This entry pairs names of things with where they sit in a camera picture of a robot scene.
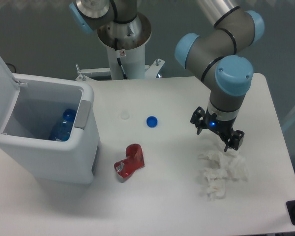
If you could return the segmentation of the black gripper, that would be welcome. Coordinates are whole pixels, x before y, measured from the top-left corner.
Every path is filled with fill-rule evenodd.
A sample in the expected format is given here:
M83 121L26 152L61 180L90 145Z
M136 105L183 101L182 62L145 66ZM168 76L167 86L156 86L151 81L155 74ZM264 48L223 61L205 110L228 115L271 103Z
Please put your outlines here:
M245 133L241 130L233 130L233 124L236 118L232 120L218 120L217 115L212 115L208 110L206 112L202 107L198 107L192 114L190 123L197 128L197 135L199 135L203 129L209 129L213 133L217 134L225 143L224 152L228 149L238 150L243 143Z

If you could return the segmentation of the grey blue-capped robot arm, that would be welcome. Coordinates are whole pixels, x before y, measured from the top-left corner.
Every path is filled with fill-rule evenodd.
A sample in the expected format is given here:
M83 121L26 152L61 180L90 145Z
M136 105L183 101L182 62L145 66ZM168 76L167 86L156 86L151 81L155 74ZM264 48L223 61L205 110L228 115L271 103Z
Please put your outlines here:
M175 48L179 64L210 90L207 108L197 108L190 121L198 132L208 129L218 135L226 149L238 150L244 132L234 130L233 124L254 74L252 64L238 52L262 37L265 24L260 14L242 10L234 0L198 4L214 32L205 38L186 34ZM96 32L106 46L113 79L146 77L151 24L135 0L74 0L69 9L82 31Z

